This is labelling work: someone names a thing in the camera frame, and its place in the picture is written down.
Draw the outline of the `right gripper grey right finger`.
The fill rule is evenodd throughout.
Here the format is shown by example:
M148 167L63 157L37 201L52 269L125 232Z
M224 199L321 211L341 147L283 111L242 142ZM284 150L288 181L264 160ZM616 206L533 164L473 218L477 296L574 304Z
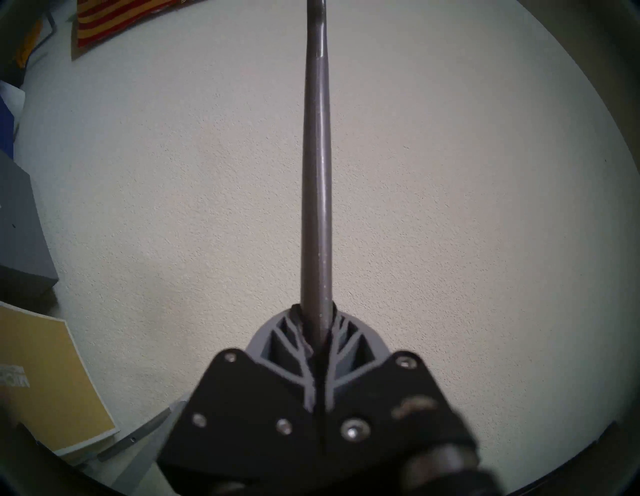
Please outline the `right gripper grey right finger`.
M478 444L422 359L391 353L363 322L328 302L322 401L331 483L323 495L497 495Z

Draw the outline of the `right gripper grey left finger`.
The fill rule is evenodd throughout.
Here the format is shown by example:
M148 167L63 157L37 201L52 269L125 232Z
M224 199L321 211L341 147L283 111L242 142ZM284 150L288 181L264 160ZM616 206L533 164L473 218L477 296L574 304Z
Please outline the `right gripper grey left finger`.
M157 464L179 495L288 478L318 454L316 382L299 305L211 361Z

